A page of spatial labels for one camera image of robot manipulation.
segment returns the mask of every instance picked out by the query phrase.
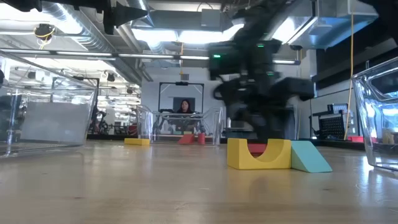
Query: woman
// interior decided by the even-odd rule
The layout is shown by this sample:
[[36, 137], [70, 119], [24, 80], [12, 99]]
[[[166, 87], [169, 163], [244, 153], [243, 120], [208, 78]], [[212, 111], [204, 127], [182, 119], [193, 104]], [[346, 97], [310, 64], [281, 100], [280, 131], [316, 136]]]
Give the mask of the woman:
[[177, 113], [193, 113], [191, 110], [191, 104], [188, 100], [182, 100], [181, 107], [178, 109]]
[[[192, 114], [191, 110], [191, 104], [189, 103], [188, 100], [182, 100], [180, 109], [177, 110], [177, 113], [180, 114]], [[180, 120], [176, 121], [176, 131], [193, 131], [193, 127], [195, 127], [196, 121], [186, 121], [186, 120]]]

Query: clear plastic bin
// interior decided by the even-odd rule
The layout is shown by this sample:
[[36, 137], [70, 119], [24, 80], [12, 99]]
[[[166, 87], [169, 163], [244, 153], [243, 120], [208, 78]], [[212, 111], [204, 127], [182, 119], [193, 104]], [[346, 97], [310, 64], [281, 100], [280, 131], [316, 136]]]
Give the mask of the clear plastic bin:
[[184, 135], [193, 135], [189, 144], [219, 145], [222, 130], [222, 108], [211, 108], [203, 114], [152, 112], [144, 105], [137, 106], [138, 138], [151, 143], [175, 143]]
[[398, 58], [353, 77], [368, 162], [398, 170]]
[[1, 51], [0, 59], [9, 72], [0, 85], [0, 158], [83, 145], [96, 88]]

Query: wooden table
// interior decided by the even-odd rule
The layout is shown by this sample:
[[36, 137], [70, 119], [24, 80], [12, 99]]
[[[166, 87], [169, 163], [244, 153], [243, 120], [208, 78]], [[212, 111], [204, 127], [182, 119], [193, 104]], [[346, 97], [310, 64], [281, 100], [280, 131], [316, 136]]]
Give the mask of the wooden table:
[[364, 152], [334, 172], [235, 170], [226, 146], [124, 146], [0, 161], [0, 223], [398, 223], [398, 180]]

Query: yellow block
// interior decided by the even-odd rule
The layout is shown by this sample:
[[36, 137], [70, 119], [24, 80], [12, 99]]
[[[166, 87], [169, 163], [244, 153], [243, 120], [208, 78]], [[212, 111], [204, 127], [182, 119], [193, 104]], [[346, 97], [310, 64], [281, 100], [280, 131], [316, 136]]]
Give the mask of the yellow block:
[[254, 158], [249, 152], [247, 139], [228, 139], [227, 163], [235, 169], [290, 169], [291, 157], [290, 140], [268, 139], [267, 150]]
[[126, 138], [124, 139], [125, 144], [132, 144], [137, 146], [149, 146], [150, 140], [149, 139], [131, 139]]

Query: fluorescent light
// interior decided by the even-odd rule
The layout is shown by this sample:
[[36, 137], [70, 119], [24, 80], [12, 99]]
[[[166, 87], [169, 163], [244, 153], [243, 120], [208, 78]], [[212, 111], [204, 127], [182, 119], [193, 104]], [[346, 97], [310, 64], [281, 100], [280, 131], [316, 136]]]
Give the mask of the fluorescent light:
[[116, 60], [116, 58], [106, 58], [106, 57], [88, 57], [87, 60]]
[[173, 55], [152, 55], [152, 54], [119, 54], [119, 57], [132, 58], [155, 58], [155, 59], [173, 59]]
[[137, 40], [147, 42], [149, 45], [156, 45], [162, 41], [177, 41], [177, 33], [174, 30], [149, 30], [131, 29]]
[[180, 58], [182, 60], [209, 60], [209, 57], [205, 57], [205, 56], [184, 56], [181, 55]]
[[295, 42], [301, 35], [303, 35], [303, 33], [305, 31], [307, 31], [316, 21], [318, 20], [318, 17], [314, 17], [312, 18], [312, 20], [305, 25], [305, 27], [303, 27], [298, 33], [296, 33], [296, 35], [294, 35], [289, 41], [287, 41], [288, 44], [292, 44], [293, 42]]
[[282, 41], [283, 44], [288, 42], [295, 34], [294, 21], [288, 17], [275, 31], [273, 39]]
[[221, 37], [221, 41], [231, 40], [232, 37], [237, 33], [237, 31], [242, 29], [243, 27], [244, 27], [244, 24], [237, 24], [227, 30], [224, 30], [223, 35]]
[[5, 53], [13, 54], [50, 54], [48, 50], [20, 50], [20, 49], [0, 49]]
[[178, 40], [186, 44], [208, 44], [219, 42], [222, 37], [221, 32], [186, 30], [181, 33]]
[[97, 53], [97, 52], [62, 52], [58, 51], [59, 55], [73, 55], [73, 56], [90, 56], [90, 57], [109, 57], [111, 53]]
[[296, 64], [296, 61], [294, 60], [273, 60], [274, 63], [276, 64], [282, 64], [282, 65], [294, 65]]

